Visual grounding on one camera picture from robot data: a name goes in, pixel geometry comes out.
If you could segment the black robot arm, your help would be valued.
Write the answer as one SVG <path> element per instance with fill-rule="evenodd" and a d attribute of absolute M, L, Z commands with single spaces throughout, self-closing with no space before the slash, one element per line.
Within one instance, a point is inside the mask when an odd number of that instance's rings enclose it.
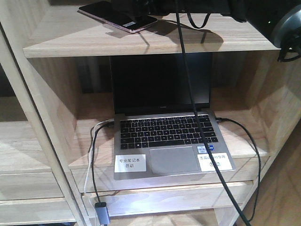
<path fill-rule="evenodd" d="M 113 0 L 114 10 L 131 18 L 166 16 L 185 13 L 191 26 L 201 29 L 211 14 L 221 14 L 248 22 L 275 47 L 280 49 L 279 62 L 301 57 L 301 2 L 299 0 Z M 206 17 L 197 26 L 192 14 Z"/>

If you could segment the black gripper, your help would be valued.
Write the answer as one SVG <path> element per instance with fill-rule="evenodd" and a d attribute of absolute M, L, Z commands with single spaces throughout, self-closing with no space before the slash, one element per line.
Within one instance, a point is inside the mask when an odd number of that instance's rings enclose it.
<path fill-rule="evenodd" d="M 112 0 L 112 8 L 135 22 L 170 13 L 211 13 L 231 16 L 228 0 Z"/>

